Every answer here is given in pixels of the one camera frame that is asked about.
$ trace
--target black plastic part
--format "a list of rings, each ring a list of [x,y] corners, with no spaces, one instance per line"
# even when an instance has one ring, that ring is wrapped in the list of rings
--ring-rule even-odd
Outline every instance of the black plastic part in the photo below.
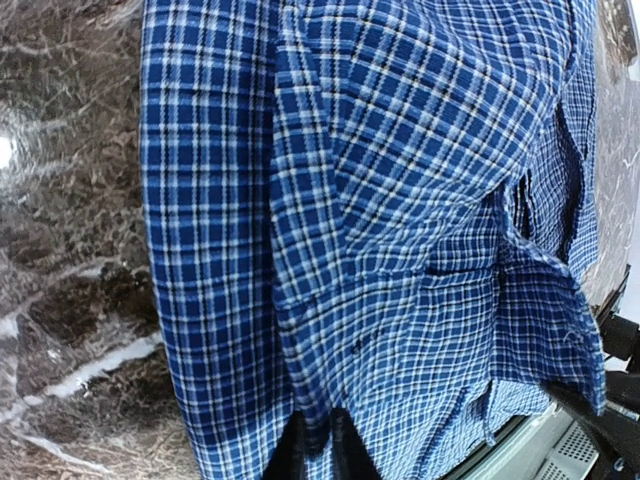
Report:
[[[631,362],[627,367],[629,373],[640,373],[640,333],[636,335],[636,344],[631,354]]]
[[[343,408],[331,413],[333,476],[335,480],[381,480],[351,415]]]
[[[631,265],[627,265],[627,268],[624,271],[624,278],[622,279],[622,282],[620,282],[618,288],[607,296],[602,305],[593,307],[593,314],[596,317],[598,325],[602,325],[607,318],[620,311],[620,303],[622,302],[622,298],[627,290],[630,272]]]
[[[609,408],[599,417],[582,395],[565,385],[547,384],[544,389],[580,424],[601,454],[607,459],[622,457],[630,469],[640,473],[638,421]]]
[[[600,327],[604,351],[620,360],[628,360],[636,344],[637,332],[637,323],[611,315]]]
[[[305,480],[305,421],[301,412],[294,412],[284,427],[262,480]]]
[[[607,372],[607,398],[640,413],[640,374]]]

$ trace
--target metal vent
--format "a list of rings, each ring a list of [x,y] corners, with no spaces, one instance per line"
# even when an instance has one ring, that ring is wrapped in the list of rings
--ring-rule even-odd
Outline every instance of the metal vent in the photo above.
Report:
[[[557,465],[551,464],[549,465],[549,468],[547,468],[546,472],[544,472],[544,475],[541,480],[571,480],[571,479],[567,477],[564,473],[562,473],[562,470],[560,470]]]
[[[583,480],[596,460],[598,452],[577,423],[549,453],[535,480]]]

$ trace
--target blue plaid shirt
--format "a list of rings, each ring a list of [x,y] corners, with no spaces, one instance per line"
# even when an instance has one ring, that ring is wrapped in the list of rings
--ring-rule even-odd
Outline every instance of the blue plaid shirt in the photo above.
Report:
[[[587,0],[147,0],[157,306],[202,476],[259,478],[294,410],[437,478],[538,384],[604,401]],[[329,479],[330,448],[307,459]]]

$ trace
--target brown marble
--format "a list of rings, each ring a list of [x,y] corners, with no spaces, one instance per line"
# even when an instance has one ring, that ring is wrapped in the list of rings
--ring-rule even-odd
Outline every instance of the brown marble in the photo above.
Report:
[[[622,278],[640,175],[621,1],[600,9],[594,303]],[[0,0],[3,480],[199,478],[147,264],[140,13],[141,0]]]

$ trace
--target marble surface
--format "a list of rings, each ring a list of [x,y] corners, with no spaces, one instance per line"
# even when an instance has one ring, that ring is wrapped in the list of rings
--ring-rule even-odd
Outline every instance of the marble surface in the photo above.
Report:
[[[137,160],[140,0],[0,0],[0,478],[197,479],[157,329]],[[638,193],[624,12],[598,39],[601,302]]]

